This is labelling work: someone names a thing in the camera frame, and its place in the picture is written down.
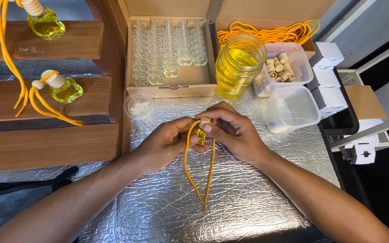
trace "wooden display stand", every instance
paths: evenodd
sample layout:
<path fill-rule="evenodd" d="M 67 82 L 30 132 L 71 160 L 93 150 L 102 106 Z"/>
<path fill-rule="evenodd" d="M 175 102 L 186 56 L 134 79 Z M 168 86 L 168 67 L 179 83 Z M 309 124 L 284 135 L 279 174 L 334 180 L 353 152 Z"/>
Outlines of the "wooden display stand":
<path fill-rule="evenodd" d="M 116 0 L 86 1 L 94 21 L 63 21 L 66 34 L 52 41 L 36 36 L 26 21 L 7 22 L 6 44 L 14 60 L 92 59 L 103 77 L 75 78 L 84 89 L 82 98 L 61 104 L 49 92 L 40 93 L 50 106 L 67 116 L 108 115 L 116 122 L 0 132 L 0 171 L 108 161 L 128 151 L 130 136 L 123 140 L 123 125 L 129 133 L 130 120 L 124 120 L 122 109 L 127 24 Z M 30 87 L 31 80 L 25 82 Z M 0 121 L 46 118 L 31 104 L 15 117 L 19 108 L 14 110 L 13 106 L 19 92 L 18 80 L 0 81 Z"/>

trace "bundle of orange cord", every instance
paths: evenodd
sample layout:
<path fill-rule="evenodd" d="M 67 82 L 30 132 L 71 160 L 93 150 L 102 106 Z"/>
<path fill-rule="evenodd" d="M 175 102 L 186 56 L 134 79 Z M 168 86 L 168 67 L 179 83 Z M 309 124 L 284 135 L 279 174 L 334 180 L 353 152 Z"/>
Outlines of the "bundle of orange cord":
<path fill-rule="evenodd" d="M 20 86 L 22 88 L 22 90 L 20 92 L 20 95 L 19 95 L 19 99 L 17 100 L 17 103 L 14 106 L 14 109 L 17 108 L 17 106 L 19 105 L 19 103 L 20 103 L 22 98 L 23 98 L 23 105 L 22 105 L 22 108 L 20 108 L 19 112 L 16 114 L 16 117 L 19 116 L 19 114 L 26 107 L 26 105 L 28 104 L 28 98 L 30 98 L 32 106 L 34 107 L 34 109 L 38 113 L 40 113 L 42 115 L 47 115 L 47 116 L 55 117 L 55 118 L 61 119 L 63 121 L 66 121 L 66 122 L 71 123 L 71 124 L 76 125 L 76 126 L 83 126 L 85 124 L 88 124 L 85 121 L 79 121 L 79 120 L 70 119 L 67 116 L 57 112 L 56 110 L 54 110 L 51 106 L 49 106 L 46 103 L 46 101 L 43 99 L 43 97 L 40 96 L 40 94 L 38 93 L 37 87 L 33 86 L 31 88 L 31 90 L 29 91 L 29 95 L 28 95 L 28 88 L 26 87 L 25 82 L 24 82 L 24 80 L 22 78 L 22 75 L 20 74 L 19 70 L 14 65 L 13 60 L 11 59 L 10 54 L 8 53 L 8 50 L 7 50 L 7 47 L 6 47 L 6 44 L 5 44 L 5 30 L 6 30 L 6 17 L 7 17 L 7 6 L 8 6 L 8 3 L 9 3 L 8 0 L 0 0 L 0 43 L 1 43 L 1 50 L 2 50 L 2 53 L 3 53 L 4 61 L 7 64 L 8 68 L 12 71 L 12 73 L 19 79 Z M 23 8 L 21 0 L 16 0 L 16 3 L 17 3 L 17 5 L 19 7 Z M 46 77 L 41 78 L 40 81 L 45 84 L 44 80 L 48 79 L 50 76 L 55 75 L 55 74 L 58 74 L 58 72 L 51 72 L 49 75 L 46 75 Z M 41 101 L 41 103 L 47 109 L 49 109 L 51 112 L 55 113 L 55 115 L 52 114 L 52 113 L 48 113 L 48 112 L 42 111 L 35 104 L 34 94 Z"/>
<path fill-rule="evenodd" d="M 250 29 L 244 29 L 241 26 L 249 27 Z M 244 24 L 239 21 L 235 21 L 230 24 L 229 30 L 221 30 L 217 32 L 220 47 L 224 47 L 229 39 L 238 34 L 250 34 L 256 36 L 264 43 L 276 43 L 276 42 L 291 42 L 297 44 L 304 44 L 319 30 L 319 22 L 316 19 L 309 19 L 304 23 L 296 23 L 289 27 L 277 28 L 274 30 L 257 30 L 249 24 Z"/>
<path fill-rule="evenodd" d="M 188 180 L 190 181 L 190 183 L 192 184 L 194 190 L 196 191 L 197 197 L 199 198 L 199 201 L 201 201 L 201 205 L 204 208 L 204 213 L 205 213 L 205 207 L 207 206 L 207 200 L 208 200 L 208 191 L 210 190 L 211 176 L 213 174 L 214 155 L 216 153 L 216 140 L 215 139 L 213 140 L 213 152 L 212 152 L 212 155 L 211 155 L 210 173 L 208 174 L 207 188 L 205 190 L 204 200 L 202 200 L 201 194 L 199 193 L 199 190 L 197 189 L 197 186 L 193 182 L 192 177 L 190 176 L 190 174 L 188 173 L 188 170 L 187 170 L 187 151 L 188 151 L 188 146 L 189 146 L 189 143 L 190 143 L 190 134 L 192 133 L 192 130 L 195 127 L 195 125 L 200 123 L 200 122 L 201 121 L 196 121 L 190 127 L 190 129 L 188 130 L 188 133 L 187 133 L 187 145 L 185 147 L 185 152 L 184 152 L 184 171 L 185 171 L 185 174 L 187 175 Z"/>

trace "yellow liquid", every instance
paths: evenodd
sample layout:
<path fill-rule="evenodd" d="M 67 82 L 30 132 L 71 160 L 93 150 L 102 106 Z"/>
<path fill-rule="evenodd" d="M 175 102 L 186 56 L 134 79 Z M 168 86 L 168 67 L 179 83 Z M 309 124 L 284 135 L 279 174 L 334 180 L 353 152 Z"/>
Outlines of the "yellow liquid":
<path fill-rule="evenodd" d="M 256 66 L 256 59 L 249 53 L 240 49 L 230 49 L 230 56 L 237 63 L 244 66 Z M 247 72 L 235 70 L 229 62 L 222 57 L 216 65 L 217 85 L 219 91 L 228 95 L 239 95 L 246 91 L 260 70 Z"/>
<path fill-rule="evenodd" d="M 62 85 L 60 88 L 50 88 L 51 96 L 57 102 L 68 104 L 84 94 L 82 87 L 76 84 L 72 78 L 64 78 L 64 80 L 64 85 Z"/>
<path fill-rule="evenodd" d="M 35 34 L 46 40 L 65 34 L 64 24 L 57 19 L 55 12 L 44 8 L 40 16 L 28 15 L 28 25 Z"/>
<path fill-rule="evenodd" d="M 205 137 L 207 136 L 207 133 L 204 132 L 202 129 L 198 129 L 197 130 L 197 137 L 198 137 L 198 140 L 197 140 L 197 144 L 198 145 L 203 145 L 204 142 L 205 142 Z"/>

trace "person's left hand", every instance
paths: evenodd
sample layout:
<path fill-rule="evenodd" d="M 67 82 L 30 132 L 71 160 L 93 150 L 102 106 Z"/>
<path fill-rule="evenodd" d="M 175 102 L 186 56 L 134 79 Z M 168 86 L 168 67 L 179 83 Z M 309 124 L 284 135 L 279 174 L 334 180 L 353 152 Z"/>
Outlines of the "person's left hand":
<path fill-rule="evenodd" d="M 168 165 L 175 156 L 185 150 L 187 132 L 196 121 L 194 118 L 183 117 L 160 124 L 131 153 L 136 157 L 143 173 L 155 172 Z M 190 136 L 189 147 L 198 152 L 208 150 L 209 146 L 197 144 L 197 135 Z"/>

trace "jar of yellow liquid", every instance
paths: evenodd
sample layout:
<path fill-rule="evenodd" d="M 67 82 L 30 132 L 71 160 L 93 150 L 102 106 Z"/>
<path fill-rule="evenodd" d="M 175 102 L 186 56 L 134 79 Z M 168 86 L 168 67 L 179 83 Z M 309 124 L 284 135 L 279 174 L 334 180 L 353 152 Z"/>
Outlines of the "jar of yellow liquid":
<path fill-rule="evenodd" d="M 267 58 L 267 48 L 257 37 L 238 34 L 220 50 L 216 64 L 219 91 L 239 95 L 251 85 Z"/>

